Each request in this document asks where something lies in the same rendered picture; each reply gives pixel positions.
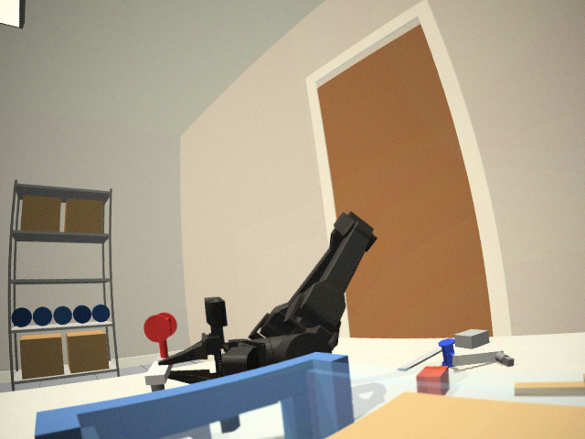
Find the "grey crank handle with blue knob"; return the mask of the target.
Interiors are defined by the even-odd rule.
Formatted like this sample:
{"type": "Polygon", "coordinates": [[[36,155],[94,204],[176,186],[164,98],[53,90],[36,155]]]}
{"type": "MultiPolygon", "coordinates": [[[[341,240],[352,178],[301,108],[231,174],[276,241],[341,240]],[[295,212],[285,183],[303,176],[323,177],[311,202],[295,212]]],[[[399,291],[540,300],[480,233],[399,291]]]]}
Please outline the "grey crank handle with blue knob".
{"type": "MultiPolygon", "coordinates": [[[[438,345],[441,347],[442,355],[443,355],[443,362],[441,363],[443,367],[449,366],[464,366],[464,365],[472,365],[472,364],[479,364],[479,363],[490,363],[490,362],[501,362],[504,365],[510,367],[514,366],[513,358],[509,357],[504,353],[502,349],[498,350],[486,350],[486,351],[479,351],[479,352],[472,352],[472,353],[458,353],[454,354],[454,346],[455,339],[446,338],[440,342],[438,345]]],[[[449,368],[448,367],[448,368],[449,368]]]]}

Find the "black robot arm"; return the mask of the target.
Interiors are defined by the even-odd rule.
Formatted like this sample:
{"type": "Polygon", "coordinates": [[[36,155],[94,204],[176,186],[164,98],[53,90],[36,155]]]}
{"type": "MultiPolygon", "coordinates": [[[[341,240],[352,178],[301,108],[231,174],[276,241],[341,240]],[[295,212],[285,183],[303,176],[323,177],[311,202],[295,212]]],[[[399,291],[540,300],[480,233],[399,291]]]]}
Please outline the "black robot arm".
{"type": "Polygon", "coordinates": [[[346,309],[345,290],[364,254],[377,237],[356,214],[343,212],[334,224],[330,246],[288,303],[275,306],[252,329],[249,339],[231,339],[222,355],[224,377],[261,367],[259,354],[268,338],[273,363],[315,352],[332,353],[346,309]],[[258,330],[261,328],[261,335],[258,330]],[[264,344],[263,346],[261,344],[264,344]]]}

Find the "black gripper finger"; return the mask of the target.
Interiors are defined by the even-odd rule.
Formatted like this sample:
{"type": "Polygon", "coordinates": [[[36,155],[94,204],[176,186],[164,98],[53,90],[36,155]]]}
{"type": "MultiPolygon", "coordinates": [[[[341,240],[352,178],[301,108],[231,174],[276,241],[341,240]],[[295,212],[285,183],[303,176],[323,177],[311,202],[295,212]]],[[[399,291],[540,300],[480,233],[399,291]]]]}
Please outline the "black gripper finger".
{"type": "Polygon", "coordinates": [[[199,383],[201,381],[211,380],[210,369],[171,370],[168,379],[188,384],[199,383]]]}
{"type": "Polygon", "coordinates": [[[206,333],[202,333],[202,340],[198,341],[192,347],[180,351],[175,355],[167,357],[166,359],[160,360],[158,365],[172,365],[177,363],[188,362],[191,360],[207,359],[207,346],[206,346],[206,333]]]}

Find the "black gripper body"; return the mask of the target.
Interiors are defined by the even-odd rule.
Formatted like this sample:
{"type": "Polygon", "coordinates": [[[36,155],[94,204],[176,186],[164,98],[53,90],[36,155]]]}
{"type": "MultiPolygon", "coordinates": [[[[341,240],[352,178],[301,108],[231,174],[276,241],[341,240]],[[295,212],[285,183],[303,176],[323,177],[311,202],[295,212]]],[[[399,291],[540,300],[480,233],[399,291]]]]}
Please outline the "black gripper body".
{"type": "MultiPolygon", "coordinates": [[[[226,303],[220,297],[206,297],[205,311],[207,323],[211,326],[211,333],[206,334],[207,354],[214,356],[216,365],[216,372],[210,373],[210,377],[213,380],[224,377],[224,371],[221,364],[221,349],[224,349],[224,352],[229,351],[229,343],[225,343],[223,333],[223,327],[228,326],[226,303]]],[[[252,341],[264,342],[266,344],[266,352],[259,354],[261,367],[273,365],[273,355],[269,339],[263,337],[252,339],[252,341]]]]}

